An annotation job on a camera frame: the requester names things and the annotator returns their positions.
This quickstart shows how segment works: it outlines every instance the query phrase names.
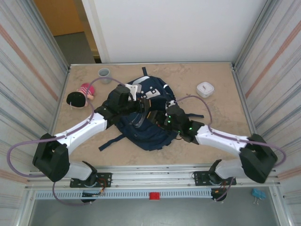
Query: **beige table surface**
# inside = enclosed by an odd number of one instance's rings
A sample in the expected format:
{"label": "beige table surface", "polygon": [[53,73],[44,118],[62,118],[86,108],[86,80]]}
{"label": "beige table surface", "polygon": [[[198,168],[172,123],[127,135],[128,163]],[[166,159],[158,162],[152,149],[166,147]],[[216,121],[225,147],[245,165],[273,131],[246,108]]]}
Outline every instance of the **beige table surface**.
{"label": "beige table surface", "polygon": [[[71,109],[66,103],[67,95],[76,91],[82,83],[91,82],[98,77],[101,68],[109,68],[113,78],[123,83],[143,76],[141,67],[145,66],[148,75],[162,78],[173,90],[177,98],[186,95],[197,95],[196,86],[207,81],[215,92],[206,98],[212,115],[214,129],[232,134],[249,136],[249,128],[242,109],[238,92],[228,63],[195,63],[195,64],[146,64],[146,65],[73,65],[67,83],[62,107],[59,113],[55,133],[71,128],[90,115],[91,108]],[[102,84],[96,82],[95,98],[92,101],[96,107],[107,98],[109,92],[117,83]],[[208,112],[195,98],[189,98],[179,103],[186,113],[203,114],[204,119],[194,118],[205,124],[209,123]],[[127,138],[124,138],[104,151],[98,147],[120,135],[115,126],[96,134],[82,143],[70,156],[71,160],[87,161],[94,166],[120,165],[156,165],[156,164],[192,164],[212,163],[217,159],[233,159],[234,156],[206,145],[196,145],[183,140],[174,140],[171,145],[162,150],[145,151]]]}

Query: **white wall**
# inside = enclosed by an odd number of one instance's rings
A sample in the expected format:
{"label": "white wall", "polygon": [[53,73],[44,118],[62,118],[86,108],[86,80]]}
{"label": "white wall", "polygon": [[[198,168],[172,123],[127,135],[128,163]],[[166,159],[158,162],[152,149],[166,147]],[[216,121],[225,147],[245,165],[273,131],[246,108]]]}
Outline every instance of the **white wall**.
{"label": "white wall", "polygon": [[83,0],[103,63],[233,61],[266,0]]}

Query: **small gray cup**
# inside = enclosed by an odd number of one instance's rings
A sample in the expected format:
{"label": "small gray cup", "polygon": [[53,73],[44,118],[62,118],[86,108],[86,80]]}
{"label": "small gray cup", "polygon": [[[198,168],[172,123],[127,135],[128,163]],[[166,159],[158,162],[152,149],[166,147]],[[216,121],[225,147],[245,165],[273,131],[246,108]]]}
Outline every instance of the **small gray cup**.
{"label": "small gray cup", "polygon": [[[103,69],[100,69],[98,71],[98,75],[99,77],[103,77],[103,78],[111,78],[111,74],[110,74],[110,70],[108,68],[103,68]],[[108,84],[110,83],[112,80],[110,79],[100,79],[100,82],[103,83],[103,84]]]}

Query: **navy backpack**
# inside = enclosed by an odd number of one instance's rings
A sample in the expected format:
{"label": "navy backpack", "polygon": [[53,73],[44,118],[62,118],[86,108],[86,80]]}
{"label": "navy backpack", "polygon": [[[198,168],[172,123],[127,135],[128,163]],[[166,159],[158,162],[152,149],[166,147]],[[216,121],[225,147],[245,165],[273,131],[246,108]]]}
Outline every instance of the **navy backpack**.
{"label": "navy backpack", "polygon": [[[145,67],[142,68],[144,76],[134,81],[128,82],[130,85],[141,84],[140,96],[147,99],[164,98],[166,101],[175,100],[174,93],[170,87],[160,78],[148,76]],[[120,121],[116,123],[116,127],[122,133],[115,139],[112,139],[99,147],[102,151],[114,142],[127,137],[134,144],[146,151],[160,150],[167,146],[178,135],[177,132],[166,131],[157,125],[151,123],[146,113],[132,113],[128,116],[122,116]],[[203,115],[187,114],[188,116],[196,116],[203,118]]]}

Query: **stuffed toy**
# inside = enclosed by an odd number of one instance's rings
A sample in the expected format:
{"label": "stuffed toy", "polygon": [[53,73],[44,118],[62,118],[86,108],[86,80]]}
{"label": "stuffed toy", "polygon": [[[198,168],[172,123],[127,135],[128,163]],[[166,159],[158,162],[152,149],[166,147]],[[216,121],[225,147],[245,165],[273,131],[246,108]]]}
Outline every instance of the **stuffed toy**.
{"label": "stuffed toy", "polygon": [[87,91],[88,87],[89,83],[84,83],[80,86],[79,89],[76,90],[76,92],[69,93],[66,100],[67,104],[77,108],[88,106],[88,102],[85,98],[86,93],[88,92],[87,97],[90,100],[94,99],[95,93],[95,89],[93,86],[91,86],[90,89]]}

